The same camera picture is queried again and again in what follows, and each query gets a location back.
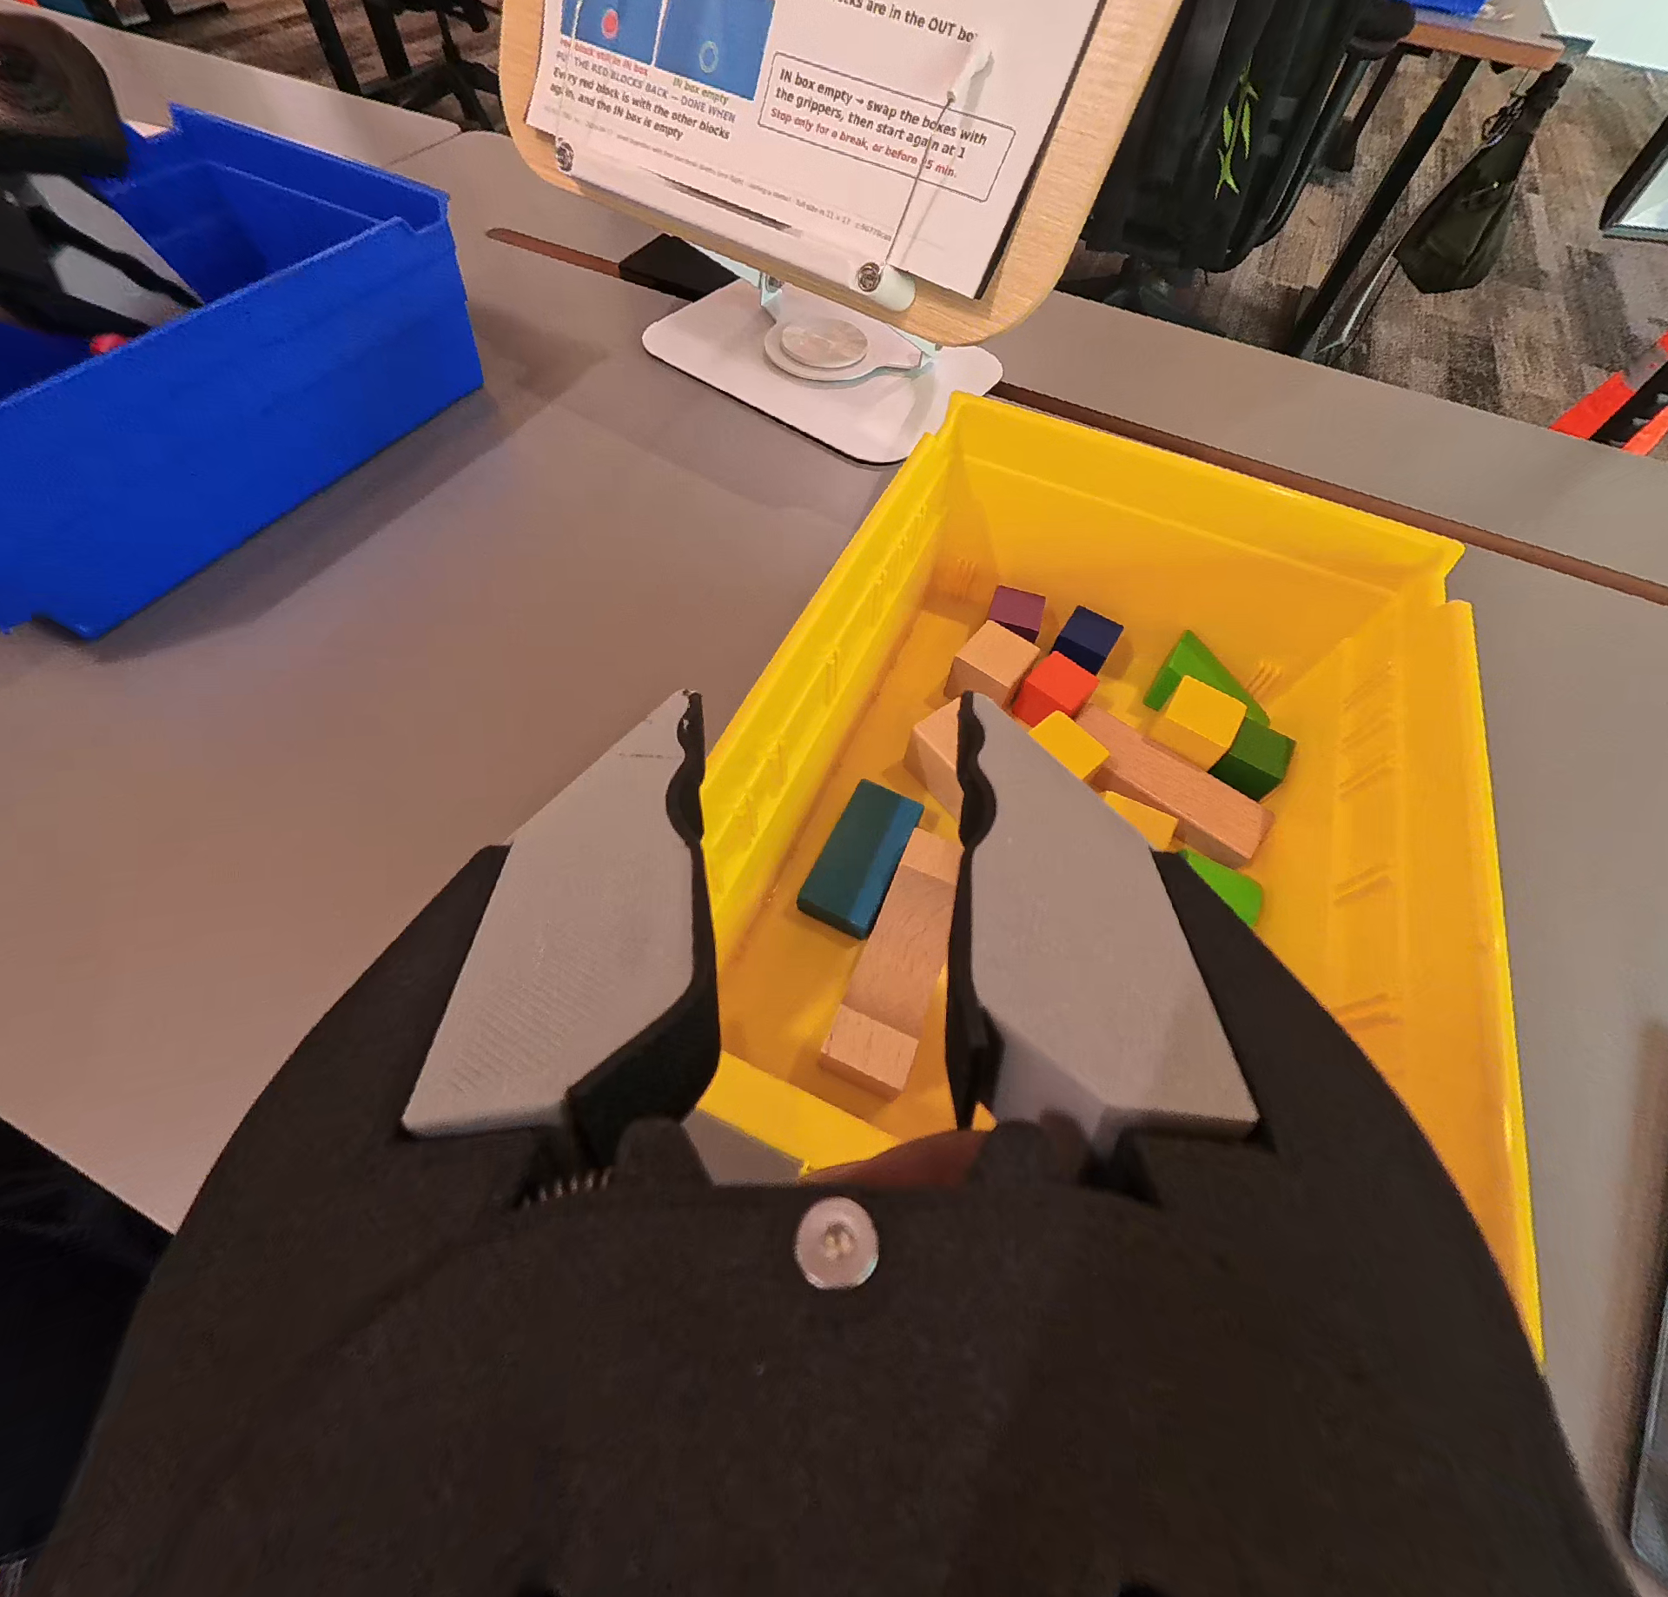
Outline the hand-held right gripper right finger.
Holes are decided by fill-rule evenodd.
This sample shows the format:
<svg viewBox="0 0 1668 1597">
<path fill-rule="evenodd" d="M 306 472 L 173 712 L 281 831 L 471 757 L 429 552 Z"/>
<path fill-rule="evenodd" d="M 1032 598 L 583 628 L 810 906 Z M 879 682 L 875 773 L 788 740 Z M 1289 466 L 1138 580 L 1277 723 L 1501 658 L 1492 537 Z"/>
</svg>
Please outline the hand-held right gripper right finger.
<svg viewBox="0 0 1668 1597">
<path fill-rule="evenodd" d="M 955 740 L 955 1123 L 980 1107 L 1063 1120 L 1097 1153 L 1138 1125 L 1250 1133 L 1253 1095 L 1145 835 L 989 695 L 961 695 Z"/>
</svg>

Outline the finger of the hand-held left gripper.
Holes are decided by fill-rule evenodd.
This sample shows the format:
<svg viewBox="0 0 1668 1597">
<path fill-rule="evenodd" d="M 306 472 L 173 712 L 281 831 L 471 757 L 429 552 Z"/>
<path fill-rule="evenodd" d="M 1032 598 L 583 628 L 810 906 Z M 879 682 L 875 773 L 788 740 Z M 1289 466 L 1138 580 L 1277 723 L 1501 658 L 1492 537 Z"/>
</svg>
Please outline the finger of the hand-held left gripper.
<svg viewBox="0 0 1668 1597">
<path fill-rule="evenodd" d="M 82 176 L 30 170 L 25 213 L 67 299 L 123 321 L 168 321 L 201 293 Z"/>
</svg>

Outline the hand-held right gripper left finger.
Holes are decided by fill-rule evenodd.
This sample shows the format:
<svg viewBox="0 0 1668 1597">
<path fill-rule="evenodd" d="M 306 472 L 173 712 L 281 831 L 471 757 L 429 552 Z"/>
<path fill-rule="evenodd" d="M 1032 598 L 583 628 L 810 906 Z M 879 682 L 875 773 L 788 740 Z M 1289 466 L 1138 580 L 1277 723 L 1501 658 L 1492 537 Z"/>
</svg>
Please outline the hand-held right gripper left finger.
<svg viewBox="0 0 1668 1597">
<path fill-rule="evenodd" d="M 721 1053 L 704 705 L 676 690 L 509 842 L 402 1112 L 414 1136 L 555 1129 L 617 1155 Z"/>
</svg>

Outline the blue plastic bin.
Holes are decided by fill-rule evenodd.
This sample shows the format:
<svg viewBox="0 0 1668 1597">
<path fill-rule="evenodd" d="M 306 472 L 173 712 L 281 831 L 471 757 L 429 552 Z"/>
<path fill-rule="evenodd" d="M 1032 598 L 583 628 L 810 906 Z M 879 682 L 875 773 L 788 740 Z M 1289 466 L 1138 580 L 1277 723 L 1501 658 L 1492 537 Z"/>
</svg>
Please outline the blue plastic bin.
<svg viewBox="0 0 1668 1597">
<path fill-rule="evenodd" d="M 95 187 L 203 306 L 110 353 L 4 321 L 6 628 L 112 630 L 484 381 L 442 189 L 170 115 Z"/>
</svg>

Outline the yellow plastic bin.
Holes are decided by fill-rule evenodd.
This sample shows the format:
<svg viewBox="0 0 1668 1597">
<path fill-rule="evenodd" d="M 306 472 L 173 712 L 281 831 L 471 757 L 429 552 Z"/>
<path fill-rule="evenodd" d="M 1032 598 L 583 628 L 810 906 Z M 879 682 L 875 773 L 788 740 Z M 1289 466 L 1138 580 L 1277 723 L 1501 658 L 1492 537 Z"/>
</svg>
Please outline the yellow plastic bin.
<svg viewBox="0 0 1668 1597">
<path fill-rule="evenodd" d="M 725 1056 L 700 1108 L 797 1168 L 952 1125 L 924 1047 L 883 1103 L 819 1066 L 860 948 L 795 894 L 862 777 L 924 790 L 913 727 L 1000 584 L 1125 626 L 1140 699 L 1199 632 L 1294 738 L 1251 876 L 1259 935 L 1421 1122 L 1544 1352 L 1486 705 L 1462 545 L 1231 468 L 957 396 L 708 757 Z"/>
</svg>

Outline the person's right hand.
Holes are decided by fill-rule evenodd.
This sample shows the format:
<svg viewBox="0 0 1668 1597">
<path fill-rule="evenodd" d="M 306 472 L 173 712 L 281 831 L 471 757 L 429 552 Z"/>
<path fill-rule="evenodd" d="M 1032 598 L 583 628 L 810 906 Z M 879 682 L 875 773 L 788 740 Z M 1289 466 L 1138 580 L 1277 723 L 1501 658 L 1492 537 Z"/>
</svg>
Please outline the person's right hand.
<svg viewBox="0 0 1668 1597">
<path fill-rule="evenodd" d="M 913 1138 L 860 1162 L 819 1168 L 810 1181 L 838 1190 L 935 1190 L 963 1185 L 989 1140 L 983 1129 Z"/>
</svg>

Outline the pile of coloured wooden blocks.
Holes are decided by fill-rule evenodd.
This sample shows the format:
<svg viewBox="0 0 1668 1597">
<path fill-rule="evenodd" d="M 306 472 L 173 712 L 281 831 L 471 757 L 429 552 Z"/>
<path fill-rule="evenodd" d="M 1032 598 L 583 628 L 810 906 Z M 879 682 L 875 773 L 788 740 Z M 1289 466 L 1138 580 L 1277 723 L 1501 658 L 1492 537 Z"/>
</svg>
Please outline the pile of coloured wooden blocks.
<svg viewBox="0 0 1668 1597">
<path fill-rule="evenodd" d="M 983 693 L 1160 852 L 1181 850 L 1248 924 L 1263 885 L 1244 868 L 1274 826 L 1266 796 L 1294 742 L 1192 630 L 1149 692 L 1110 677 L 1123 626 L 1076 606 L 1052 643 L 1041 591 L 996 585 L 985 621 L 948 649 L 927 613 L 929 688 L 909 705 L 907 742 L 877 751 L 836 796 L 840 814 L 806 867 L 799 911 L 860 948 L 823 1032 L 825 1073 L 886 1101 L 924 1049 L 944 1043 L 939 986 L 950 958 L 961 867 L 959 705 Z"/>
</svg>

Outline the white stand base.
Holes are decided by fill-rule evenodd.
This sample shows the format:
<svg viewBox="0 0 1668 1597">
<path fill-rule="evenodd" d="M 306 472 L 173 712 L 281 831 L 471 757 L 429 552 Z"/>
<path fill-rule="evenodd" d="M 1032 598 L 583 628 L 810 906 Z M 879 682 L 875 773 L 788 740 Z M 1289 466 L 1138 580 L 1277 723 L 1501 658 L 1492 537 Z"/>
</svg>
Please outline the white stand base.
<svg viewBox="0 0 1668 1597">
<path fill-rule="evenodd" d="M 736 278 L 652 323 L 659 362 L 847 459 L 907 459 L 954 394 L 1004 375 L 983 347 L 940 347 L 801 288 Z"/>
</svg>

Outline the printed instruction sheet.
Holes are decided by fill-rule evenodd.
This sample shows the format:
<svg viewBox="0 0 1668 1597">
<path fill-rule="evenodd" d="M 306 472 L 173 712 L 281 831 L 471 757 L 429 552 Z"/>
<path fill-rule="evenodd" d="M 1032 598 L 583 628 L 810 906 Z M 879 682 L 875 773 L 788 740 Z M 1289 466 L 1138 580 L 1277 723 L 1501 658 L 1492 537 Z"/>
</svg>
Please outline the printed instruction sheet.
<svg viewBox="0 0 1668 1597">
<path fill-rule="evenodd" d="M 1104 0 L 544 0 L 559 172 L 859 288 L 980 295 Z"/>
</svg>

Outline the orange traffic cone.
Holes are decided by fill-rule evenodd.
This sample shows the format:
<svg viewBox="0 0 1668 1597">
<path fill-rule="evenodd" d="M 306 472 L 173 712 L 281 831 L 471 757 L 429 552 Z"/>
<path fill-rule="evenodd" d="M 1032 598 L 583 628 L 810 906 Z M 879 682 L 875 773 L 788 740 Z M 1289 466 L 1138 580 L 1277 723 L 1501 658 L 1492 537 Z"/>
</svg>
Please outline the orange traffic cone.
<svg viewBox="0 0 1668 1597">
<path fill-rule="evenodd" d="M 1588 392 L 1551 431 L 1650 455 L 1667 442 L 1667 334 L 1648 353 Z"/>
</svg>

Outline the instruction sheet on stand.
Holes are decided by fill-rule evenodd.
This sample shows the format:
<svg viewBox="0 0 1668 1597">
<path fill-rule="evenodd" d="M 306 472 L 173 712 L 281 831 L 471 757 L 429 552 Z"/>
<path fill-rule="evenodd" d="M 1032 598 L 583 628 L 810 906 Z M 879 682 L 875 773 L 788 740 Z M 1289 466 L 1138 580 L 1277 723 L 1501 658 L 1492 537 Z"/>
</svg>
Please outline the instruction sheet on stand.
<svg viewBox="0 0 1668 1597">
<path fill-rule="evenodd" d="M 946 347 L 970 347 L 1030 317 L 1063 275 L 1095 195 L 1147 89 L 1182 0 L 1099 0 L 1073 77 L 1026 187 L 1019 193 L 1004 245 L 976 295 L 914 276 L 911 303 L 890 306 L 857 286 L 853 273 L 818 271 L 803 252 L 767 249 L 764 228 L 704 226 L 693 209 L 659 208 L 611 183 L 590 183 L 561 169 L 559 137 L 533 126 L 537 55 L 546 0 L 505 0 L 499 77 L 512 142 L 553 189 L 609 206 L 641 223 L 687 237 L 743 271 L 762 273 L 885 319 L 907 334 Z"/>
</svg>

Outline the black hanging bag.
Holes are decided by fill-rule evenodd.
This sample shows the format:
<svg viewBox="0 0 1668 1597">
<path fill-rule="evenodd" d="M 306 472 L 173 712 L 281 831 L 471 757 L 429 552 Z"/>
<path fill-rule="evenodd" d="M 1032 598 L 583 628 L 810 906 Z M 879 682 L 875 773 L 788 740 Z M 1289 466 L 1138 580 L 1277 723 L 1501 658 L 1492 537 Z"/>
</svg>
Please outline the black hanging bag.
<svg viewBox="0 0 1668 1597">
<path fill-rule="evenodd" d="M 1497 265 L 1512 224 L 1519 172 L 1573 70 L 1575 62 L 1559 62 L 1503 105 L 1486 124 L 1475 154 L 1415 217 L 1393 258 L 1417 291 L 1471 290 Z"/>
</svg>

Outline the hanging black jackets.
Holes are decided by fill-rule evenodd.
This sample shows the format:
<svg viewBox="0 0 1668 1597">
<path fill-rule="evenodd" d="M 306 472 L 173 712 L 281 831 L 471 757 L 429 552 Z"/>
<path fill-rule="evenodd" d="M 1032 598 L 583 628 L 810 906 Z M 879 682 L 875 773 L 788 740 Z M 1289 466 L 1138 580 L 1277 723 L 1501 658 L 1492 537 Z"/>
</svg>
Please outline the hanging black jackets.
<svg viewBox="0 0 1668 1597">
<path fill-rule="evenodd" d="M 1223 273 L 1281 226 L 1384 0 L 1182 0 L 1082 226 L 1088 252 Z"/>
</svg>

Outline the grey framed panel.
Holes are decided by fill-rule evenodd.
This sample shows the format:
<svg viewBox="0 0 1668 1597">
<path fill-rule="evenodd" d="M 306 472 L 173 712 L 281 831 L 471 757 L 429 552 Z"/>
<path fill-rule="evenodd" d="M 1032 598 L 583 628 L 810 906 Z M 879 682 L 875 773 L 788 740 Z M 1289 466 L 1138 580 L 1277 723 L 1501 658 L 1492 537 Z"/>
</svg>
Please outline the grey framed panel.
<svg viewBox="0 0 1668 1597">
<path fill-rule="evenodd" d="M 1667 128 L 1663 118 L 1605 198 L 1603 236 L 1667 241 Z"/>
</svg>

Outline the wooden table with black legs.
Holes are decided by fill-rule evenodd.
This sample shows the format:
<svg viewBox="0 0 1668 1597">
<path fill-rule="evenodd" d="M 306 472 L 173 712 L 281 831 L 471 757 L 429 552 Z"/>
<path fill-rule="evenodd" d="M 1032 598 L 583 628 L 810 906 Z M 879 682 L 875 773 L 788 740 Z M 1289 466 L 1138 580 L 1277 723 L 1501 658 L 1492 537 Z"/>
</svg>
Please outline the wooden table with black legs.
<svg viewBox="0 0 1668 1597">
<path fill-rule="evenodd" d="M 1568 42 L 1553 31 L 1546 3 L 1542 0 L 1516 1 L 1523 5 L 1523 12 L 1471 20 L 1443 18 L 1432 10 L 1419 10 L 1408 38 L 1393 46 L 1387 64 L 1374 74 L 1359 118 L 1352 126 L 1356 133 L 1365 131 L 1371 113 L 1378 107 L 1384 90 L 1395 79 L 1395 72 L 1404 59 L 1451 57 L 1441 83 L 1419 118 L 1410 126 L 1393 159 L 1389 159 L 1369 195 L 1365 209 L 1324 273 L 1320 286 L 1303 293 L 1303 303 L 1294 316 L 1283 353 L 1318 360 L 1343 349 L 1346 334 L 1339 334 L 1337 343 L 1324 343 L 1324 325 L 1356 284 L 1374 241 L 1391 224 L 1428 152 L 1441 137 L 1445 126 L 1449 126 L 1449 118 L 1478 68 L 1482 64 L 1490 64 L 1499 72 L 1521 68 L 1540 81 L 1564 62 Z"/>
</svg>

